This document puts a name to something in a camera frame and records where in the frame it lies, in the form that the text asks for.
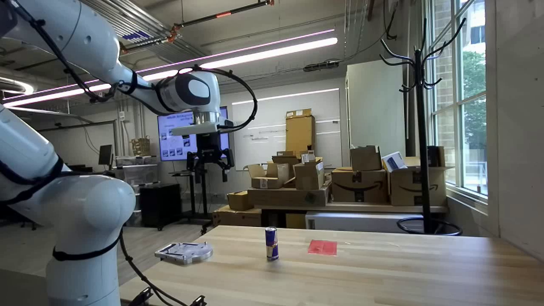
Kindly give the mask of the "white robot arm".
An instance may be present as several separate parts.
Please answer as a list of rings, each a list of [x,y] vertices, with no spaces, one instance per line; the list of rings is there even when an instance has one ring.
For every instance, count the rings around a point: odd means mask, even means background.
[[[67,73],[84,70],[156,114],[190,111],[191,135],[219,130],[219,82],[195,68],[149,84],[118,60],[108,22],[79,0],[1,0],[1,36],[49,50]],[[0,107],[0,203],[55,232],[45,267],[49,306],[118,306],[117,242],[132,215],[129,184],[72,172],[32,126]]]

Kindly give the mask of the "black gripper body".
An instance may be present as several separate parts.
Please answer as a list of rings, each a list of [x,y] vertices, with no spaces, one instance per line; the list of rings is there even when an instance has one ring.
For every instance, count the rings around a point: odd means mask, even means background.
[[[220,148],[220,136],[214,135],[197,135],[195,136],[195,153],[186,155],[186,169],[195,170],[203,164],[215,164],[222,170],[232,167],[232,155],[227,148]]]

